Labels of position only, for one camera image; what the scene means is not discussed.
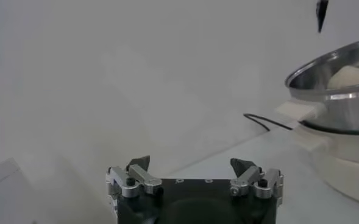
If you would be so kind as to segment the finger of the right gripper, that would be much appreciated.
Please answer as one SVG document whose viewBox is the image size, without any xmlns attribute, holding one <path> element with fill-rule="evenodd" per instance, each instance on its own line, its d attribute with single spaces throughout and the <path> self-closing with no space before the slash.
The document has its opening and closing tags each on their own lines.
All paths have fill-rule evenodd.
<svg viewBox="0 0 359 224">
<path fill-rule="evenodd" d="M 322 32 L 329 0 L 317 0 L 316 2 L 316 19 L 318 25 L 318 33 Z"/>
</svg>

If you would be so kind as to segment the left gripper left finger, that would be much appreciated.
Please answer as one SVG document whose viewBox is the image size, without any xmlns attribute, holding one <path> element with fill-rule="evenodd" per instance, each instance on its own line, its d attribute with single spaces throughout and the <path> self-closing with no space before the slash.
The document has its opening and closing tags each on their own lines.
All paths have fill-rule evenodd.
<svg viewBox="0 0 359 224">
<path fill-rule="evenodd" d="M 135 198 L 142 193 L 160 195 L 163 181 L 148 173 L 150 156 L 132 159 L 125 169 L 112 166 L 106 172 L 107 195 L 112 198 Z"/>
</svg>

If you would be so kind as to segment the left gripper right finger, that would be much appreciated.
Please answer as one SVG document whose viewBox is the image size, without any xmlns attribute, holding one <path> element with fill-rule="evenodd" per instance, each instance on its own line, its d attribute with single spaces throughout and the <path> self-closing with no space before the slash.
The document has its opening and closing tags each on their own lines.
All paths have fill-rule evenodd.
<svg viewBox="0 0 359 224">
<path fill-rule="evenodd" d="M 252 191 L 260 199 L 283 198 L 284 176 L 279 169 L 264 171 L 252 161 L 238 158 L 231 158 L 230 165 L 236 175 L 230 180 L 231 196 L 241 197 Z"/>
</svg>

